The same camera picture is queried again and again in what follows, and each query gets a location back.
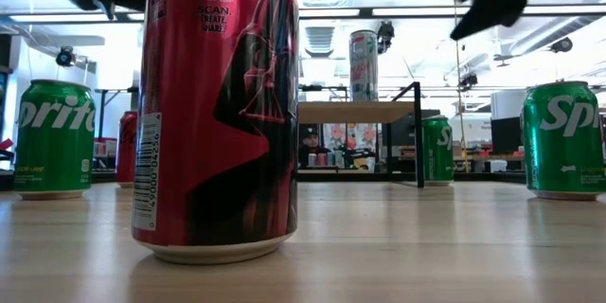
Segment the tall white slim can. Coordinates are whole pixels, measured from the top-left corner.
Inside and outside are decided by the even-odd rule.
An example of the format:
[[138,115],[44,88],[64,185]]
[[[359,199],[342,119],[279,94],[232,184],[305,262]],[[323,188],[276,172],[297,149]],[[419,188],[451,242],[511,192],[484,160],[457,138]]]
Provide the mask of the tall white slim can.
[[349,82],[353,101],[378,101],[377,34],[369,29],[349,35]]

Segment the green Sprite can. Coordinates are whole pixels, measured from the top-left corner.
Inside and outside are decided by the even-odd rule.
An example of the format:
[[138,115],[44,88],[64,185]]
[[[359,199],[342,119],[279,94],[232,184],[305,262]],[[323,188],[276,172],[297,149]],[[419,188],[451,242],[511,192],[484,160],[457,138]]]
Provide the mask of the green Sprite can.
[[448,186],[454,180],[453,130],[446,116],[422,120],[424,179],[427,186]]
[[89,87],[33,80],[20,99],[14,191],[24,200],[55,200],[88,190],[95,118]]
[[521,125],[526,187],[537,197],[594,201],[606,193],[597,97],[587,82],[529,88]]

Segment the wooden shelf black metal legs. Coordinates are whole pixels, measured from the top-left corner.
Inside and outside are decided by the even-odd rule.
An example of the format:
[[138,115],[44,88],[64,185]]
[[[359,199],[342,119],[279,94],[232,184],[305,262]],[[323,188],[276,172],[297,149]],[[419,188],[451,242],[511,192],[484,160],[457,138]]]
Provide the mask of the wooden shelf black metal legs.
[[300,102],[298,122],[324,123],[377,123],[386,128],[386,172],[394,173],[389,163],[392,157],[392,123],[401,117],[413,115],[415,119],[415,187],[424,188],[423,145],[421,127],[420,83],[413,81],[403,88],[392,101]]

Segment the black legged table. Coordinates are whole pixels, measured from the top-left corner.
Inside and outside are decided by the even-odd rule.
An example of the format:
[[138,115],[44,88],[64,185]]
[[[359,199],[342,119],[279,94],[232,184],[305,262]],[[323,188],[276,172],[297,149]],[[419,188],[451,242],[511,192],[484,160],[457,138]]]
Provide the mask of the black legged table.
[[120,94],[138,94],[138,87],[131,86],[125,89],[96,89],[95,93],[100,95],[100,105],[98,107],[98,132],[96,138],[103,137],[103,127],[105,118],[105,107]]

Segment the black monitor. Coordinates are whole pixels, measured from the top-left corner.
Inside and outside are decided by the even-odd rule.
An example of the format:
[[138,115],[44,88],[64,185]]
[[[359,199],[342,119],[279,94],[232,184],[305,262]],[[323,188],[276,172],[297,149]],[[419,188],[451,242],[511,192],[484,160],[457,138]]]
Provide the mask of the black monitor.
[[492,152],[513,154],[523,145],[520,118],[493,119],[491,125]]

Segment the red can black print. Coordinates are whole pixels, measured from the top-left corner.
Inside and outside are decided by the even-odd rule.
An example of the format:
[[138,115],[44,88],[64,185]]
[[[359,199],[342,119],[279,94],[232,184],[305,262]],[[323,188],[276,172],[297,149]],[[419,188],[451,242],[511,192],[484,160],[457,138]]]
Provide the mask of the red can black print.
[[116,182],[120,187],[134,185],[137,111],[127,111],[119,120]]

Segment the red black Darth Vader can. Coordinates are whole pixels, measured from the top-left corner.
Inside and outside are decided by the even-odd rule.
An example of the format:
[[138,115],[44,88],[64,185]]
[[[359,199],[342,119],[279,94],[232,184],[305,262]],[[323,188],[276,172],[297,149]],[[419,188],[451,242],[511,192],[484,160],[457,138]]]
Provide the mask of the red black Darth Vader can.
[[164,261],[274,252],[297,227],[296,0],[147,0],[132,234]]

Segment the floral printed poster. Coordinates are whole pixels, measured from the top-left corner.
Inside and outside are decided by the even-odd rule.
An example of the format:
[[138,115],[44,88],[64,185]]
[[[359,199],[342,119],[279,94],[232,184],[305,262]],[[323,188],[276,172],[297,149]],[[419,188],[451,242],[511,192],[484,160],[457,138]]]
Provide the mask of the floral printed poster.
[[349,150],[376,151],[377,125],[373,123],[325,123],[321,133],[323,146],[330,150],[346,146]]

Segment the person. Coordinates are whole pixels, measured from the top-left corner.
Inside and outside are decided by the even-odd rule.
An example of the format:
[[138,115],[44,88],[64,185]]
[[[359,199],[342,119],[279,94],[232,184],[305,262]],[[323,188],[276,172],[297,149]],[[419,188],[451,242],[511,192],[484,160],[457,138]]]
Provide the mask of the person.
[[301,144],[298,149],[298,164],[300,168],[306,168],[309,163],[310,153],[329,153],[330,150],[322,147],[319,141],[317,124],[302,124],[299,126],[299,138]]

